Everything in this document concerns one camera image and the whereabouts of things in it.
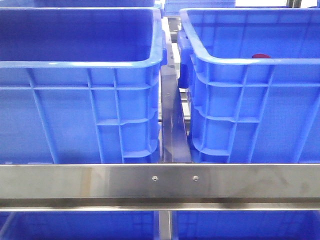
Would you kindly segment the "red button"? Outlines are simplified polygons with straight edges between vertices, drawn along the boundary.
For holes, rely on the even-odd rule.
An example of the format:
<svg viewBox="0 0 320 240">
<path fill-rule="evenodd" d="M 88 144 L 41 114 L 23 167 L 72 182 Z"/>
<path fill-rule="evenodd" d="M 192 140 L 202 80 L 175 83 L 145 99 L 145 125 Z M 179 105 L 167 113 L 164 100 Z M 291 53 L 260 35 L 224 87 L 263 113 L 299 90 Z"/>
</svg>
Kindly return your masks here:
<svg viewBox="0 0 320 240">
<path fill-rule="evenodd" d="M 253 59 L 270 59 L 271 57 L 268 54 L 256 53 L 252 56 Z"/>
</svg>

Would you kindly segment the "steel centre divider bar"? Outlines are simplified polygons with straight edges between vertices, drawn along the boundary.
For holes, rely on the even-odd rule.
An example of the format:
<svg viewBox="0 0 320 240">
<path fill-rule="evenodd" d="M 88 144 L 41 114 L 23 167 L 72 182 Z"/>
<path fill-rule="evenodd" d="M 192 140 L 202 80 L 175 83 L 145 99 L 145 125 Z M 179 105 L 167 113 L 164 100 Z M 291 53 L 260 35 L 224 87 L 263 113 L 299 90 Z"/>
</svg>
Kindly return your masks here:
<svg viewBox="0 0 320 240">
<path fill-rule="evenodd" d="M 185 119 L 174 62 L 170 19 L 162 19 L 165 33 L 167 64 L 161 67 L 162 155 L 164 163 L 190 164 Z"/>
</svg>

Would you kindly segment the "large blue crate left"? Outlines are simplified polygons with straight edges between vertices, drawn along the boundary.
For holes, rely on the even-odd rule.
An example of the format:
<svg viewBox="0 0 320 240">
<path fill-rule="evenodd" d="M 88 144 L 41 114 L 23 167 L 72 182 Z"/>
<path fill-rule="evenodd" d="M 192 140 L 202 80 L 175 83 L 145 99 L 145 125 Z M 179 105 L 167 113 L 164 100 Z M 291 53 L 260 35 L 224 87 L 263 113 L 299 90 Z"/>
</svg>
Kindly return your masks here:
<svg viewBox="0 0 320 240">
<path fill-rule="evenodd" d="M 164 36 L 153 7 L 1 8 L 0 162 L 157 163 Z"/>
</svg>

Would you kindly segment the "large blue crate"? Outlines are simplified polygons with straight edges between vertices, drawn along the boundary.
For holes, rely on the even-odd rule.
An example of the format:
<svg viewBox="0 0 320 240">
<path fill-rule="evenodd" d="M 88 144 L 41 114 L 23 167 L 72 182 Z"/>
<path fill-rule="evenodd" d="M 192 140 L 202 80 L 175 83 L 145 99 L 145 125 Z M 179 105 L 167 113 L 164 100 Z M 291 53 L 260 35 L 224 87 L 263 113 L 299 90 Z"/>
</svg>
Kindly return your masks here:
<svg viewBox="0 0 320 240">
<path fill-rule="evenodd" d="M 318 163 L 320 10 L 184 8 L 179 14 L 179 84 L 188 90 L 192 159 Z"/>
<path fill-rule="evenodd" d="M 0 162 L 157 163 L 164 36 L 153 7 L 1 8 Z"/>
</svg>

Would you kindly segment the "large blue crate right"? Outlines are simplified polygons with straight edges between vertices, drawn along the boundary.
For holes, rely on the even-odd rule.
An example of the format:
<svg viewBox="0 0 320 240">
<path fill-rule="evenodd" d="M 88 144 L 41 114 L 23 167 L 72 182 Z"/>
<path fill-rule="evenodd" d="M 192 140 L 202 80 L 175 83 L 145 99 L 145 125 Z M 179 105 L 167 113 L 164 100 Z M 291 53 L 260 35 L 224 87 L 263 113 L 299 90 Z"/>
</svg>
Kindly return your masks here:
<svg viewBox="0 0 320 240">
<path fill-rule="evenodd" d="M 184 8 L 179 14 L 179 84 L 188 90 L 192 159 L 318 163 L 320 10 Z"/>
</svg>

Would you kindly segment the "blue crate lower right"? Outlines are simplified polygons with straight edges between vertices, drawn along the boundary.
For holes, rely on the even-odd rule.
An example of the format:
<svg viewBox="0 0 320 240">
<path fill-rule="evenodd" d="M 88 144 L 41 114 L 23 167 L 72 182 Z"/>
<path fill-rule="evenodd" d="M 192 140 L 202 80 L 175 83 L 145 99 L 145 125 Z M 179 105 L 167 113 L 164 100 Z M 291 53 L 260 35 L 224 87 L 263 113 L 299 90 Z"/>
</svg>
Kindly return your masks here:
<svg viewBox="0 0 320 240">
<path fill-rule="evenodd" d="M 318 240 L 316 210 L 178 211 L 177 240 Z"/>
</svg>

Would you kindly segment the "blue crate rear right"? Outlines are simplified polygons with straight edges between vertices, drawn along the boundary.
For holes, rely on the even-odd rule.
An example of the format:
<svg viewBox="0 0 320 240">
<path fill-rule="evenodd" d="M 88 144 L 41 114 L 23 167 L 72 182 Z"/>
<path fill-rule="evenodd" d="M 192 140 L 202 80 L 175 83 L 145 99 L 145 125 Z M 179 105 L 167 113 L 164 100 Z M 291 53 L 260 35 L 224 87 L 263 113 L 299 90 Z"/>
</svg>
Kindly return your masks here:
<svg viewBox="0 0 320 240">
<path fill-rule="evenodd" d="M 235 5 L 235 0 L 166 0 L 164 15 L 178 16 L 186 8 L 234 8 Z"/>
</svg>

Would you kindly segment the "blue crate rear left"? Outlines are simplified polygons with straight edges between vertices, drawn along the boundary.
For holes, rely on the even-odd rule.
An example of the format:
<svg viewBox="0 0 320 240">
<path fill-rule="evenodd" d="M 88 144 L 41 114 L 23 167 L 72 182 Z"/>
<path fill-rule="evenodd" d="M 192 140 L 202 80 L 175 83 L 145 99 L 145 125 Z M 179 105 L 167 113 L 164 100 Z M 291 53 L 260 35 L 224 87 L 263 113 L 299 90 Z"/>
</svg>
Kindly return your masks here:
<svg viewBox="0 0 320 240">
<path fill-rule="evenodd" d="M 144 8 L 155 7 L 162 9 L 162 0 L 34 0 L 34 7 L 57 7 L 57 8 L 82 8 L 82 7 L 106 7 L 106 8 Z"/>
</svg>

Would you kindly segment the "blue crate lower left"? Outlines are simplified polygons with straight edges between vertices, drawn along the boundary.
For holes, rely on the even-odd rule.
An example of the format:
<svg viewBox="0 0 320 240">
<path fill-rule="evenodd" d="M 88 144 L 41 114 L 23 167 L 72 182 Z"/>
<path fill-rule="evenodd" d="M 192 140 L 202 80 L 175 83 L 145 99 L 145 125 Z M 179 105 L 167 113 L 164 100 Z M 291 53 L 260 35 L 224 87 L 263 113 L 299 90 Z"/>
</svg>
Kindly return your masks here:
<svg viewBox="0 0 320 240">
<path fill-rule="evenodd" d="M 158 240 L 154 211 L 13 212 L 2 240 Z"/>
</svg>

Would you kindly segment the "left rail screw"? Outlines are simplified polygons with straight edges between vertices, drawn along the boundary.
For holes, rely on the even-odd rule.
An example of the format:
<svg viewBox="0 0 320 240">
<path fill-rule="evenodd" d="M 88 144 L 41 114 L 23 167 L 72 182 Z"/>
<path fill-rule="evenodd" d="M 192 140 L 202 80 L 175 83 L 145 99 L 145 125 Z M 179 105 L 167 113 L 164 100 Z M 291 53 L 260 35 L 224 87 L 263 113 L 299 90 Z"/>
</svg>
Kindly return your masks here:
<svg viewBox="0 0 320 240">
<path fill-rule="evenodd" d="M 156 181 L 158 180 L 158 177 L 155 175 L 155 176 L 152 177 L 152 180 L 153 180 L 154 182 L 156 182 Z"/>
</svg>

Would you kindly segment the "rail screw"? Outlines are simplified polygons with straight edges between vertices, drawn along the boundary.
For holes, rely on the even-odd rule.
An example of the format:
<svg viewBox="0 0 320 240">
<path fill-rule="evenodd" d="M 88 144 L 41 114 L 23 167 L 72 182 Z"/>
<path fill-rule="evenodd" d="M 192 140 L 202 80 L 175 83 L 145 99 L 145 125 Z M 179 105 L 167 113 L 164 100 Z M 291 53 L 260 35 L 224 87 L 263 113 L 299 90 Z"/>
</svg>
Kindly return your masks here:
<svg viewBox="0 0 320 240">
<path fill-rule="evenodd" d="M 198 177 L 197 175 L 194 175 L 194 176 L 192 177 L 192 180 L 196 182 L 196 181 L 199 180 L 199 177 Z"/>
<path fill-rule="evenodd" d="M 153 180 L 154 182 L 156 182 L 156 181 L 158 180 L 158 177 L 155 175 L 155 176 L 152 177 L 152 180 Z"/>
</svg>

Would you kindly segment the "right rail screw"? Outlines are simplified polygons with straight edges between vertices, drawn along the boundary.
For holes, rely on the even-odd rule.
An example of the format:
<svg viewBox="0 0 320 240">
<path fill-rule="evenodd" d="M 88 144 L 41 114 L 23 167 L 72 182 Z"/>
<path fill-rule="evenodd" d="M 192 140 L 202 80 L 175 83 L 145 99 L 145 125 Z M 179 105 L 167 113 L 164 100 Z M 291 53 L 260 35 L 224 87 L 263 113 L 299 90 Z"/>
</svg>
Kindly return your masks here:
<svg viewBox="0 0 320 240">
<path fill-rule="evenodd" d="M 199 177 L 198 177 L 197 175 L 194 175 L 194 176 L 192 177 L 192 180 L 196 182 L 196 181 L 199 180 Z"/>
</svg>

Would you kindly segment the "steel vertical post below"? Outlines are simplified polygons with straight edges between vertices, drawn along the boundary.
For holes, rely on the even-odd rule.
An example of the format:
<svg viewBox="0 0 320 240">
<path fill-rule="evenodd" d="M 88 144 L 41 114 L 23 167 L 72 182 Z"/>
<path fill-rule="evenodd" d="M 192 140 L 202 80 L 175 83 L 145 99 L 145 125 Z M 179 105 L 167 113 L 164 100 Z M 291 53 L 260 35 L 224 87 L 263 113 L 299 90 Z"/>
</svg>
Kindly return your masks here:
<svg viewBox="0 0 320 240">
<path fill-rule="evenodd" d="M 158 215 L 159 220 L 159 239 L 173 239 L 173 219 L 170 210 L 160 210 Z"/>
</svg>

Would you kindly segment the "steel shelf front rail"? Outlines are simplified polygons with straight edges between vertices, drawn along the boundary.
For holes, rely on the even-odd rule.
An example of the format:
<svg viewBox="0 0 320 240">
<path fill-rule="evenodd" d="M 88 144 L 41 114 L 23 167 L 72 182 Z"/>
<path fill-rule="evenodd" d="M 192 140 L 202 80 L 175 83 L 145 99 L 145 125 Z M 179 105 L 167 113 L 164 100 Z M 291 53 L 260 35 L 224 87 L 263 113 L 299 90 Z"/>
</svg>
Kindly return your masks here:
<svg viewBox="0 0 320 240">
<path fill-rule="evenodd" d="M 2 165 L 2 211 L 318 210 L 318 164 Z"/>
</svg>

